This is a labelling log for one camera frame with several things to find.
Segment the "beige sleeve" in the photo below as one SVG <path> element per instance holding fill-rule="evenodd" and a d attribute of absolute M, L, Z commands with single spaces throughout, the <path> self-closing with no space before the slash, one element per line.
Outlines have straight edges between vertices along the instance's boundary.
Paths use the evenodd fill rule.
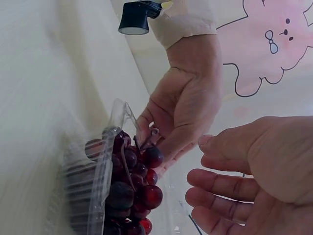
<path fill-rule="evenodd" d="M 210 0 L 172 0 L 156 19 L 149 19 L 156 39 L 168 49 L 183 37 L 216 34 L 216 21 Z"/>

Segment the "white surface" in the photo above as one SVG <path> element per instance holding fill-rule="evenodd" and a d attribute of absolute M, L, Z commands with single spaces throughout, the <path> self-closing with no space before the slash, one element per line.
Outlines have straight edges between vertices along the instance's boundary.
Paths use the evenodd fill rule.
<path fill-rule="evenodd" d="M 103 0 L 1 1 L 0 234 L 44 234 L 68 134 L 100 131 L 116 97 L 146 104 L 118 24 Z"/>

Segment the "plastic container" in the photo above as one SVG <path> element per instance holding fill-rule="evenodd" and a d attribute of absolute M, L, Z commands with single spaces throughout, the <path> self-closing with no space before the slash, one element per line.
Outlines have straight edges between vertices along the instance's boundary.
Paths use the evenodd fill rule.
<path fill-rule="evenodd" d="M 105 202 L 112 178 L 113 143 L 121 130 L 131 138 L 140 133 L 128 104 L 116 100 L 107 128 L 95 135 L 76 139 L 67 146 L 58 176 L 60 185 L 50 200 L 45 234 L 103 234 Z M 175 186 L 171 185 L 170 177 L 166 175 L 157 183 L 163 192 L 162 204 L 147 216 L 153 225 L 150 234 L 199 234 L 183 202 L 177 200 Z"/>

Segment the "human hand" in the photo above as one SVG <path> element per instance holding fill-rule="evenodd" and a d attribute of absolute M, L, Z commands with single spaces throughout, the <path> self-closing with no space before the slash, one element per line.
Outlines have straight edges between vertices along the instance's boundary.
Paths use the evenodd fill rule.
<path fill-rule="evenodd" d="M 216 35 L 183 38 L 167 53 L 171 68 L 138 118 L 143 139 L 152 122 L 159 129 L 155 140 L 165 161 L 158 174 L 197 144 L 221 102 L 222 63 Z"/>
<path fill-rule="evenodd" d="M 204 139 L 207 143 L 200 145 L 204 167 L 254 176 L 201 169 L 188 174 L 194 188 L 186 200 L 205 232 L 313 234 L 313 117 L 265 117 Z"/>

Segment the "cherry stem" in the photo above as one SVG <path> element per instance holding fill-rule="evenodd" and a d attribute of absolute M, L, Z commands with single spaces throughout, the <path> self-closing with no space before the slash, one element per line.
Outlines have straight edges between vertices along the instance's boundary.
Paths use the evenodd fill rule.
<path fill-rule="evenodd" d="M 145 142 L 141 145 L 141 147 L 139 148 L 140 151 L 145 150 L 146 145 L 151 141 L 152 137 L 157 135 L 159 133 L 159 130 L 157 128 L 153 128 L 150 132 L 150 136 L 145 140 Z"/>
<path fill-rule="evenodd" d="M 126 175 L 127 175 L 128 180 L 129 180 L 129 183 L 131 184 L 131 187 L 133 188 L 133 190 L 136 191 L 136 189 L 134 187 L 134 184 L 133 184 L 133 181 L 132 181 L 132 178 L 131 178 L 131 175 L 130 175 L 128 167 L 127 167 L 127 162 L 126 162 L 126 157 L 125 157 L 125 152 L 124 152 L 125 146 L 126 146 L 126 140 L 124 139 L 124 143 L 122 144 L 122 147 L 121 147 L 122 161 L 123 161 L 123 164 L 124 164 L 124 168 L 125 168 Z"/>
<path fill-rule="evenodd" d="M 137 136 L 134 136 L 134 141 L 135 141 L 137 151 L 140 153 L 140 145 L 139 145 L 139 140 Z"/>

